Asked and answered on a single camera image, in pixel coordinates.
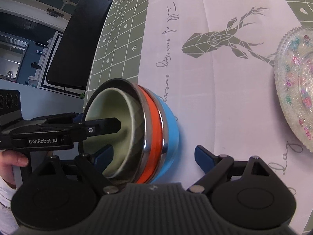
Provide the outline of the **left hand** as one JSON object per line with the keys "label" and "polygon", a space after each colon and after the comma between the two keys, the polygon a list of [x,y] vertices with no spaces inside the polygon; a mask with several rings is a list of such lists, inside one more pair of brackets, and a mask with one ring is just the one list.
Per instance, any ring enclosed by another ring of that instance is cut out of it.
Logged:
{"label": "left hand", "polygon": [[14,180],[13,166],[26,167],[29,163],[28,158],[13,150],[1,151],[1,177],[12,188],[16,189]]}

